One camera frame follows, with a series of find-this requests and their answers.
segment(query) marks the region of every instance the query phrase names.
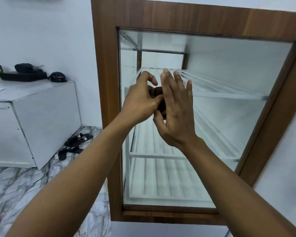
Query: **floor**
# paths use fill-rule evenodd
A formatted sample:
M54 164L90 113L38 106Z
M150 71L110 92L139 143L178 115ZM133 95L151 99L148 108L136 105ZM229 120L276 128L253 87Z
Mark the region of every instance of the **floor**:
M81 127L76 133L92 133L96 137L101 129ZM83 143L84 149L91 140ZM41 169L0 167L0 237L3 237L16 217L29 201L78 154L67 154L67 159L52 159ZM105 182L89 214L74 237L111 236L111 218L107 183Z

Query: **brown wooden frame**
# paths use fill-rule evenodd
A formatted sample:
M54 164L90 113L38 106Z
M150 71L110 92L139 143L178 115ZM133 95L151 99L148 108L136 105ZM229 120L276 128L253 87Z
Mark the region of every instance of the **brown wooden frame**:
M294 42L236 169L253 186L296 112L296 13L147 0L91 0L91 7L103 128L120 111L120 27ZM108 188L112 221L224 224L213 209L123 206L121 153Z

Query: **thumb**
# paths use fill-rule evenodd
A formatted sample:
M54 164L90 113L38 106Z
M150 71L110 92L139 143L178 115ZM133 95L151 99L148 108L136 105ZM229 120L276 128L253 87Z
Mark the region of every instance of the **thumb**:
M156 110L156 112L154 113L153 122L155 123L159 134L163 136L166 132L167 127L166 127L166 124L163 122L163 117L159 110Z
M158 95L155 98L153 98L153 101L155 102L155 105L158 107L160 102L164 99L163 95Z

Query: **display cabinet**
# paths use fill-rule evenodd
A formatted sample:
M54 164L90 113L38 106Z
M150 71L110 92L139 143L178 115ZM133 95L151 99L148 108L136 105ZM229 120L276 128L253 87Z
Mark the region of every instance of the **display cabinet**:
M250 186L296 112L296 13L145 0L91 0L103 127L143 72L193 84L196 134ZM111 219L224 224L186 157L152 117L108 176Z

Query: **person's left arm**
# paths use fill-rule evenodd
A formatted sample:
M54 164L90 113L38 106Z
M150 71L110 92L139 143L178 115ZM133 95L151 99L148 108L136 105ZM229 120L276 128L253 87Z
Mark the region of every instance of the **person's left arm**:
M122 111L90 145L48 183L20 213L6 237L73 236L90 211L130 130L148 119L163 100L152 99L143 72L130 86Z

